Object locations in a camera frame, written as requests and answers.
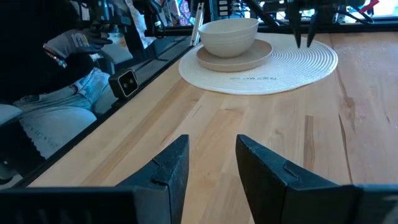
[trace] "round placemat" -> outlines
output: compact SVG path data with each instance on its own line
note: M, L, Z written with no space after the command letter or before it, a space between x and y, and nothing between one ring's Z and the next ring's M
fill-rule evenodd
M293 35L257 34L272 45L264 65L242 72L216 72L203 68L197 59L201 45L191 49L180 61L179 71L190 84L211 91L235 95L264 95L293 90L329 75L337 66L336 52L313 41L310 48L297 48Z

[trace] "ceramic bowl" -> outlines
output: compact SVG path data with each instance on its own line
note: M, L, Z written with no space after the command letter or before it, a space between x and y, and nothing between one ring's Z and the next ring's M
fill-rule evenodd
M211 54L237 57L253 44L259 21L250 18L223 19L199 27L202 44Z

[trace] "plate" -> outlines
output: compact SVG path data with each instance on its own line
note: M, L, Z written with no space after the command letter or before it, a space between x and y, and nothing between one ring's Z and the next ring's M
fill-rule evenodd
M240 72L264 65L272 52L270 43L254 40L252 46L243 54L233 58L220 58L209 53L204 46L197 52L199 64L217 72Z

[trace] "jeans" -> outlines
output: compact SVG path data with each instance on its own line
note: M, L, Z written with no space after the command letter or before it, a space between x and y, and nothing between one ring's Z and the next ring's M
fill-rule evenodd
M41 156L49 158L111 108L116 98L108 78L107 73L94 68L73 85L14 102L22 110L24 131Z

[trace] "glove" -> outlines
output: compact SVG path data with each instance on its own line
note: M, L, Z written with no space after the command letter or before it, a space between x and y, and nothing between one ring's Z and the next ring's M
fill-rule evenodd
M105 44L112 44L112 40L108 40L108 37L106 33L92 32L90 29L73 29L49 40L44 47L61 58L78 53L94 54Z

